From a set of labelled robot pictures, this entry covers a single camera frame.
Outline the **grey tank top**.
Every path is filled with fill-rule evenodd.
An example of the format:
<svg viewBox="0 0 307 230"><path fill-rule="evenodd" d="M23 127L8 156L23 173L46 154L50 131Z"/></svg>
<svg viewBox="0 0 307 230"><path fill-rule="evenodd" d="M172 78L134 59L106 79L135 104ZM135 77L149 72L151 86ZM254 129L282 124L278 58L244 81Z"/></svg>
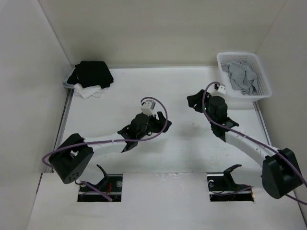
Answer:
<svg viewBox="0 0 307 230"><path fill-rule="evenodd" d="M230 84L234 90L243 95L254 96L258 94L258 77L247 62L228 62L223 64L222 71L228 74Z"/></svg>

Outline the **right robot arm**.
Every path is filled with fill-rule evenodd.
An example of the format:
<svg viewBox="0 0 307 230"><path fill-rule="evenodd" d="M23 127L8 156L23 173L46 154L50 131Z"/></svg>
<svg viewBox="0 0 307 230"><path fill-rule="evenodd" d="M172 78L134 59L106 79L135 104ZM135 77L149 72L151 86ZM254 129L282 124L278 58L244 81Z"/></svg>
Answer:
<svg viewBox="0 0 307 230"><path fill-rule="evenodd" d="M299 186L306 184L295 154L288 148L277 149L266 145L239 130L239 124L227 114L228 106L221 96L212 96L205 90L187 96L188 106L203 113L213 134L248 155L261 170L239 170L240 164L224 170L222 182L225 188L235 189L247 183L263 188L271 197L280 199Z"/></svg>

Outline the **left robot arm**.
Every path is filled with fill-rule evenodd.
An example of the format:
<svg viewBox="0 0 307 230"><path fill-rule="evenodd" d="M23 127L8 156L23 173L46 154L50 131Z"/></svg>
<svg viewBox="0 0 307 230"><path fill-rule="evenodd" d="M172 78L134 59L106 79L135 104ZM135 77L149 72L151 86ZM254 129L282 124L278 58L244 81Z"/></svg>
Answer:
<svg viewBox="0 0 307 230"><path fill-rule="evenodd" d="M146 136L165 133L171 125L162 112L157 115L140 113L129 125L109 136L84 138L78 133L70 135L48 161L64 184L81 180L91 183L95 190L103 191L108 180L101 174L95 175L89 164L92 157L130 151Z"/></svg>

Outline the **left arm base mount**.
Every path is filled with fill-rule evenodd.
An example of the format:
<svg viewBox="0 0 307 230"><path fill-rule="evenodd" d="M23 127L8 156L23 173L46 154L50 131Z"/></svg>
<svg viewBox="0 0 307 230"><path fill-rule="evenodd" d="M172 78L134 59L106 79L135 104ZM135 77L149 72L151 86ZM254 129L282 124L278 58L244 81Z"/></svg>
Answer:
<svg viewBox="0 0 307 230"><path fill-rule="evenodd" d="M92 188L84 185L81 182L75 184L79 186L78 202L110 202L106 197L100 193L104 193L106 196L111 198L111 202L121 202L122 198L122 187L123 187L123 174L108 174L100 165L97 167L103 174L102 179L98 184L90 184L100 192L96 192Z"/></svg>

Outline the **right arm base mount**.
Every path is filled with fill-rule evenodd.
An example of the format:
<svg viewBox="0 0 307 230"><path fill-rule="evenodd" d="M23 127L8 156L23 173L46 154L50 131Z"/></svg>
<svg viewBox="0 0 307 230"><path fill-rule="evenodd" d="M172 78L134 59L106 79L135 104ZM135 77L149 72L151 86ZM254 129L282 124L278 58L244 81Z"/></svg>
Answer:
<svg viewBox="0 0 307 230"><path fill-rule="evenodd" d="M211 172L207 174L209 199L211 202L254 202L252 186L236 184L231 173L241 167L235 164L223 172Z"/></svg>

